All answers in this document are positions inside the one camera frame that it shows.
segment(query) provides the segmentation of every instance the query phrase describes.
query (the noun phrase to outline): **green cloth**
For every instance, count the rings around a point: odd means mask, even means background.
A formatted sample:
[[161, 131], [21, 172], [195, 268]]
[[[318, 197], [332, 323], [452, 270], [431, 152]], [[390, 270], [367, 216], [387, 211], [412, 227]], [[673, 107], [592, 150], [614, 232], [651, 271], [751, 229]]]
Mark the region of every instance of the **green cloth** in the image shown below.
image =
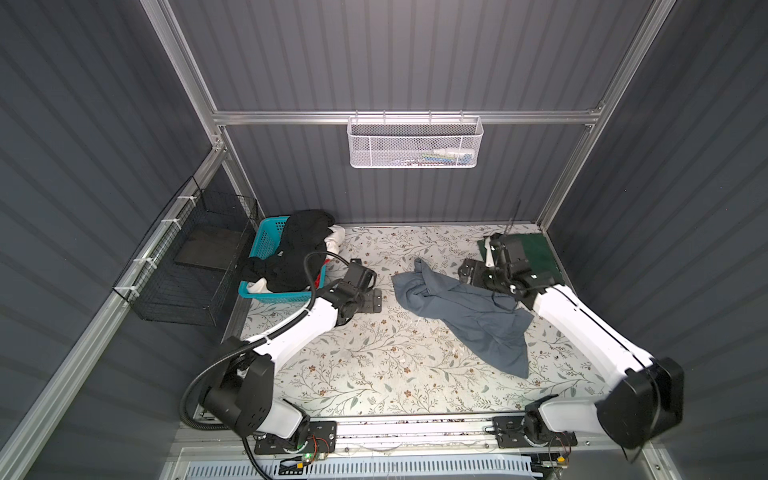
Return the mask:
[[[533, 273], [549, 272], [556, 282], [565, 285], [558, 263], [554, 261], [554, 255], [549, 250], [549, 244], [544, 235], [541, 233], [517, 233], [508, 236], [522, 242], [523, 251], [531, 264]], [[478, 248], [480, 249], [480, 257], [485, 259], [485, 239], [478, 240]]]

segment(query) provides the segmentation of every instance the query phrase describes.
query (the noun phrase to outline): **leaf pattern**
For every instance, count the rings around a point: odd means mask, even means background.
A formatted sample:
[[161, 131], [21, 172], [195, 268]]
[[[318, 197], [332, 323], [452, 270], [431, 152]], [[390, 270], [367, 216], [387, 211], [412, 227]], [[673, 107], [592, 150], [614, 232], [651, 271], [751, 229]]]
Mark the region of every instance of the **leaf pattern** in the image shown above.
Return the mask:
[[[504, 226], [347, 229], [341, 255], [361, 258], [379, 273], [382, 312], [358, 314], [314, 339], [275, 375], [274, 395], [315, 416], [522, 409], [545, 395], [602, 395], [603, 379], [552, 325], [535, 317], [525, 333], [527, 379], [486, 364], [443, 322], [417, 317], [395, 300], [390, 275], [411, 271], [423, 258], [437, 272], [456, 276], [467, 258], [479, 258], [476, 240]], [[538, 233], [515, 225], [512, 233]], [[340, 278], [338, 261], [329, 279]], [[261, 333], [299, 305], [253, 300], [242, 338]]]

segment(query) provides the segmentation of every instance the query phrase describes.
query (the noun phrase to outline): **gray wall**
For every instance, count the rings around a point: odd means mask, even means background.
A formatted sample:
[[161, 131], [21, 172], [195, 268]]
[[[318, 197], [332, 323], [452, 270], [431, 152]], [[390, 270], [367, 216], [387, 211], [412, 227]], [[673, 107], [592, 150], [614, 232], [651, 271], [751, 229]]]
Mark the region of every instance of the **gray wall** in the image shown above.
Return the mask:
[[[137, 2], [0, 2], [0, 84], [4, 444], [210, 144]], [[28, 478], [157, 467], [172, 414], [136, 392], [170, 402], [212, 339], [127, 320]]]
[[768, 3], [679, 0], [550, 229], [579, 295], [686, 371], [689, 478], [768, 455]]
[[584, 127], [489, 125], [475, 168], [359, 169], [343, 126], [228, 127], [268, 217], [323, 208], [340, 223], [535, 220]]
[[[648, 0], [172, 1], [220, 110], [598, 105]], [[582, 131], [485, 126], [471, 170], [356, 170], [343, 127], [230, 127], [267, 215], [535, 220]]]

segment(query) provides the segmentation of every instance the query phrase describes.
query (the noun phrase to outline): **gray shirt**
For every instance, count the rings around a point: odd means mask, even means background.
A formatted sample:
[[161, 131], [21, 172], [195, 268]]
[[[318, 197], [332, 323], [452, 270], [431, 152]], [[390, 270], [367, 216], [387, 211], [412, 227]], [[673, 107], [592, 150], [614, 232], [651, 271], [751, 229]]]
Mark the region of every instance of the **gray shirt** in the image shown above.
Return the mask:
[[435, 273], [420, 258], [414, 260], [412, 272], [393, 276], [392, 285], [405, 309], [442, 320], [480, 359], [502, 372], [528, 378], [524, 333], [533, 316], [516, 310], [514, 298]]

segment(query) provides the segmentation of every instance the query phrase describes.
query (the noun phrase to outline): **wire mesh basket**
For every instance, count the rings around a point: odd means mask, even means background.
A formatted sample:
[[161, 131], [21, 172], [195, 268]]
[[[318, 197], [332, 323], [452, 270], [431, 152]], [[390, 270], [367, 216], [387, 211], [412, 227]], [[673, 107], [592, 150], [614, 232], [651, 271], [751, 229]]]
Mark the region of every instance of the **wire mesh basket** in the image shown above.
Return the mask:
[[350, 117], [349, 162], [354, 168], [472, 168], [483, 128], [479, 117], [418, 119]]
[[[114, 290], [142, 319], [157, 322], [216, 326], [226, 324], [237, 298], [237, 264], [255, 237], [256, 201], [215, 190], [198, 190], [181, 212], [166, 222], [157, 245], [143, 258], [138, 275]], [[212, 270], [177, 262], [177, 255], [199, 226], [239, 233], [236, 254], [226, 270]]]

